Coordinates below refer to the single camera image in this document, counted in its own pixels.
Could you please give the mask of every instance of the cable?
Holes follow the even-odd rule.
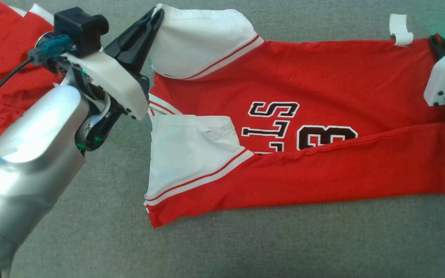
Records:
[[[23,63],[18,65],[14,70],[12,70],[5,78],[3,78],[2,81],[0,81],[0,88],[17,72],[21,71],[26,65],[32,63],[34,61],[34,57],[29,57],[27,60],[25,60]]]

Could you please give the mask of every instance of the red garment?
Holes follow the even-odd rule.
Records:
[[[210,210],[445,193],[445,107],[423,98],[434,63],[427,39],[267,41],[200,78],[156,73],[157,113],[229,116],[255,154],[147,196],[152,225]]]
[[[50,23],[36,14],[21,17],[0,3],[0,80],[27,58],[42,34],[52,31]],[[32,106],[53,83],[51,72],[34,65],[26,66],[0,89],[0,135]]]

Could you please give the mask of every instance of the white tag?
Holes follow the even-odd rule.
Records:
[[[407,46],[413,42],[413,33],[406,28],[406,14],[391,14],[389,33],[396,38],[395,46]]]

